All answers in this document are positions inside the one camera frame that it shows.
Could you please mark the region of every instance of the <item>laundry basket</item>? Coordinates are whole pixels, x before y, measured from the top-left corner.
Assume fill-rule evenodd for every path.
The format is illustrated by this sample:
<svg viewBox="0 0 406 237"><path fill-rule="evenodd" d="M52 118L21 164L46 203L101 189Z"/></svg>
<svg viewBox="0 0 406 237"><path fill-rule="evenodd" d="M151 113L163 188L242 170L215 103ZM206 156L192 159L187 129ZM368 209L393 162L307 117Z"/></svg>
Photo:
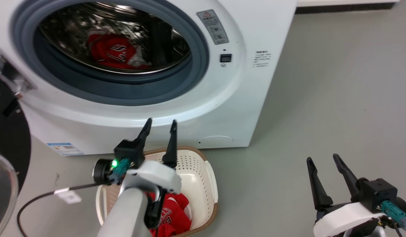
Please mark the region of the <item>laundry basket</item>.
<svg viewBox="0 0 406 237"><path fill-rule="evenodd" d="M151 150L144 155L148 160L161 162L166 149ZM212 166L206 157L190 146L178 147L176 173L181 178L181 192L191 206L191 229L176 236L189 236L207 228L218 212L218 187ZM117 201L120 186L98 187L96 192L96 213L101 225Z"/></svg>

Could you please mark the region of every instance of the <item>cable tag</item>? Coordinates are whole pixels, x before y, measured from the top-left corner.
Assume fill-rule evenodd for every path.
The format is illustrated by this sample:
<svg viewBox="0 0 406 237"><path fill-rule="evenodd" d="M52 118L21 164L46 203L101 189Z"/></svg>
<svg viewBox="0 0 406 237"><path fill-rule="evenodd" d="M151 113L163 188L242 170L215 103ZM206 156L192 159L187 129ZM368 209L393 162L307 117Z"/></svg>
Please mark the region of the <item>cable tag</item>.
<svg viewBox="0 0 406 237"><path fill-rule="evenodd" d="M55 193L59 198L64 200L67 204L74 204L81 202L81 197L76 194L74 191L58 192Z"/></svg>

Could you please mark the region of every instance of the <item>white washing machine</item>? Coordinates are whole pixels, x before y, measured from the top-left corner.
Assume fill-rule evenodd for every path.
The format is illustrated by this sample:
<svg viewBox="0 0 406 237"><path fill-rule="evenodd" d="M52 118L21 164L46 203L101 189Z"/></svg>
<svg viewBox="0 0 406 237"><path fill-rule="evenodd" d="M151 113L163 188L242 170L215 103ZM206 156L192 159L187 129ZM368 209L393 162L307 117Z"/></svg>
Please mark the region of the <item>white washing machine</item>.
<svg viewBox="0 0 406 237"><path fill-rule="evenodd" d="M62 155L111 153L147 118L146 150L167 146L174 119L179 145L248 146L296 3L0 1L0 77ZM96 29L128 38L146 66L91 57Z"/></svg>

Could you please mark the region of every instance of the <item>concrete floor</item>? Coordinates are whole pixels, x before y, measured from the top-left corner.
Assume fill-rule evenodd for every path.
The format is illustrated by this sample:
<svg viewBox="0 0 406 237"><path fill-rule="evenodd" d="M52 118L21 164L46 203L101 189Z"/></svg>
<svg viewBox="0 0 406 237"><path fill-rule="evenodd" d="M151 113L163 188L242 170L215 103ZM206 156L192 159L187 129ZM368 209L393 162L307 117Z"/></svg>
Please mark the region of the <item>concrete floor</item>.
<svg viewBox="0 0 406 237"><path fill-rule="evenodd" d="M308 156L335 203L350 195L333 153L357 177L382 177L406 200L406 0L390 11L295 16L250 147L203 152L217 177L219 212L197 237L313 236ZM18 208L90 183L102 157L61 157L33 139ZM95 191L78 191L79 204L32 204L22 216L27 233L96 236ZM18 236L14 216L3 236Z"/></svg>

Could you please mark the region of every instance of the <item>black cable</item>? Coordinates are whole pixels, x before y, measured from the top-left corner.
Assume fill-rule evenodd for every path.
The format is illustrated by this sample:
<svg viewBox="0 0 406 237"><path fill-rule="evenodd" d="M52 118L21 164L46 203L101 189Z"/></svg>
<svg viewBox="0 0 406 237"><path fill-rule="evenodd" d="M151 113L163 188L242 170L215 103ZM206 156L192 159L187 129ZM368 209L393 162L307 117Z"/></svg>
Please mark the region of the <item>black cable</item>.
<svg viewBox="0 0 406 237"><path fill-rule="evenodd" d="M402 237L401 231L399 231L398 227L396 226L396 223L393 219L390 219L390 221L393 224L393 227L395 228L396 233L398 234L399 237Z"/></svg>
<svg viewBox="0 0 406 237"><path fill-rule="evenodd" d="M110 180L110 181L105 182L105 183L91 183L91 184L85 184L85 185L74 186L74 187L66 188L66 190L64 190L64 189L58 189L58 190L55 190L55 191L52 191L52 192L44 193L44 194L42 194L42 195L37 196L36 198L31 199L31 200L28 201L26 204L24 204L24 205L21 207L21 209L19 210L19 212L17 213L17 225L18 225L18 228L19 228L21 234L22 234L24 237L28 237L27 234L26 234L26 232L24 232L24 229L23 229L22 226L21 226L21 222L20 222L21 213L26 209L26 207L27 207L28 205L30 205L30 204L33 203L34 201L39 200L39 199L44 198L44 197L47 197L47 196L50 196L50 195L54 195L55 192L57 192L57 191L62 191L62 190L64 190L64 191L62 191L62 192L67 192L67 191L70 191L70 190L85 189L85 188L95 187L95 186L99 186L99 185L102 185L102 184L108 184L108 183L112 183L112 182L113 182L113 180Z"/></svg>

